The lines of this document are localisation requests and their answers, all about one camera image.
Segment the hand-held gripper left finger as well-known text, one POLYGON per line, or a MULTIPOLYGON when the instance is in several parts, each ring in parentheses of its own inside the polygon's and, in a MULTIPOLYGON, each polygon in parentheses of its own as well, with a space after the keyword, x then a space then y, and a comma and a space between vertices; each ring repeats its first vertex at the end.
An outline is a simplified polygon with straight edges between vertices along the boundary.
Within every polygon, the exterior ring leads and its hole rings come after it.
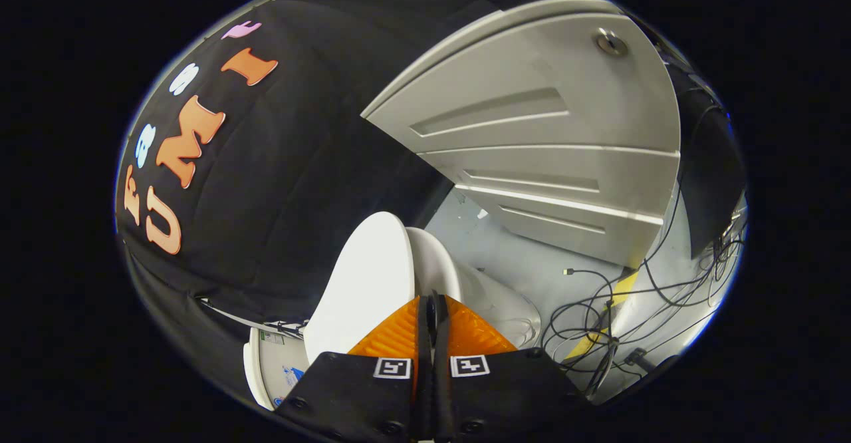
POLYGON ((274 411, 330 442, 414 442, 431 431, 429 297, 414 297, 345 353, 320 353, 274 411))

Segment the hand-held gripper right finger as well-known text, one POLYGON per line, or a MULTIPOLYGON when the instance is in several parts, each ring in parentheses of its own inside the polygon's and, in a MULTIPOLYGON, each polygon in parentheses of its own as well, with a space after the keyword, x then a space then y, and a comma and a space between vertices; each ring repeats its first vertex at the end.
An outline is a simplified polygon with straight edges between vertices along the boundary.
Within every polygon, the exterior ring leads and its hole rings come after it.
POLYGON ((432 295, 437 442, 557 442, 592 404, 541 348, 517 349, 471 309, 432 295))

